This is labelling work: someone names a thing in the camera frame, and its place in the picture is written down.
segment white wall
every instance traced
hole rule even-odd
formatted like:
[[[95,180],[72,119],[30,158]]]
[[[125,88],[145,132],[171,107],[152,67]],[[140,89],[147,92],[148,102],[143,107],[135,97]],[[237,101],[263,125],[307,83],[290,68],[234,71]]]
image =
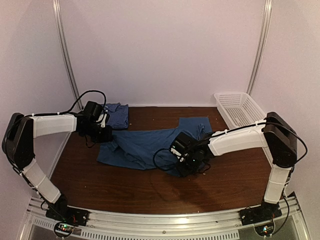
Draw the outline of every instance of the white wall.
[[[73,102],[55,25],[52,2],[0,1],[0,140],[10,117],[66,110]],[[46,173],[64,134],[39,138],[35,154]],[[15,240],[31,197],[0,151],[0,239]]]
[[[212,106],[246,91],[264,0],[64,0],[80,92],[135,106]],[[98,96],[87,96],[100,100]]]
[[[305,140],[309,154],[290,183],[311,237],[320,228],[320,2],[273,1],[263,61],[252,97],[279,113]]]

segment metal platform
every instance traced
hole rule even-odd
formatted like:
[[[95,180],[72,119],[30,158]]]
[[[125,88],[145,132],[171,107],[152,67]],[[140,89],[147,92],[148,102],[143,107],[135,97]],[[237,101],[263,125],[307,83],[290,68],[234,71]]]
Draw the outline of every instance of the metal platform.
[[[32,198],[20,230],[20,240],[55,240],[55,220],[41,210],[41,199]],[[309,240],[310,236],[296,197],[288,199],[290,217],[273,240]],[[282,216],[275,220],[280,226],[287,214],[286,203],[280,201]],[[90,213],[85,227],[76,227],[69,240],[242,240],[263,239],[254,225],[242,226],[240,209],[193,214],[125,214],[87,209]]]

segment metal pole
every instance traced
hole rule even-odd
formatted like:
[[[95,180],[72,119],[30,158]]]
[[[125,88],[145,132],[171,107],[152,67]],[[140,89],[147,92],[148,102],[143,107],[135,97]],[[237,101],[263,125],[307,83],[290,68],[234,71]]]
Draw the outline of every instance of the metal pole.
[[[58,36],[60,40],[60,46],[61,46],[61,51],[62,51],[62,57],[64,61],[64,66],[69,78],[69,82],[71,85],[71,90],[73,93],[73,96],[75,99],[79,98],[79,91],[78,87],[76,84],[74,72],[72,70],[71,62],[70,62],[70,57],[69,57],[69,52],[67,48],[67,41],[66,41],[66,36],[64,32],[64,26],[63,26],[63,21],[62,21],[62,15],[61,15],[61,10],[60,10],[60,0],[53,0],[53,11],[54,11],[54,16],[55,16],[55,22],[56,22],[56,27],[58,30]],[[81,100],[77,102],[77,107],[79,110],[83,109],[83,104]]]
[[[246,93],[249,95],[252,94],[255,82],[257,80],[259,67],[261,65],[263,51],[264,51],[267,36],[268,36],[269,25],[270,25],[270,20],[271,20],[271,13],[272,13],[272,0],[265,0],[258,48],[257,48],[256,55],[255,55],[253,69],[252,69],[251,77],[250,77],[250,82],[249,82],[249,85],[248,85],[248,88],[246,91]]]

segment ventilation slot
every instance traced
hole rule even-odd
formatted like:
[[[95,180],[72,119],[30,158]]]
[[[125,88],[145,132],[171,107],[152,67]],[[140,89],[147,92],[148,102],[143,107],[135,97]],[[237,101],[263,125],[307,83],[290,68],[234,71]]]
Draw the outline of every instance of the ventilation slot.
[[[46,220],[46,219],[42,219],[42,218],[38,218],[38,217],[36,217],[34,219],[33,224],[36,226],[42,227],[44,229],[49,229],[49,230],[51,230],[55,225],[55,223],[50,220]]]
[[[97,232],[94,230],[82,229],[81,237],[87,240],[238,240],[239,234],[237,230],[228,231],[224,233],[215,233],[204,237],[195,238],[174,238],[174,237],[147,237],[147,238],[135,238],[124,237],[117,235],[110,235],[108,233]]]

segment checkered cloth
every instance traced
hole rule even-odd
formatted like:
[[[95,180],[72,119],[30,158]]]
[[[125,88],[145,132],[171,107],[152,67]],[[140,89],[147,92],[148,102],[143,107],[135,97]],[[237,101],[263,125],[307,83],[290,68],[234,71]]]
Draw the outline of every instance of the checkered cloth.
[[[110,118],[107,125],[113,129],[127,129],[129,125],[128,121],[128,105],[121,105],[120,103],[107,103],[105,110],[108,111]]]

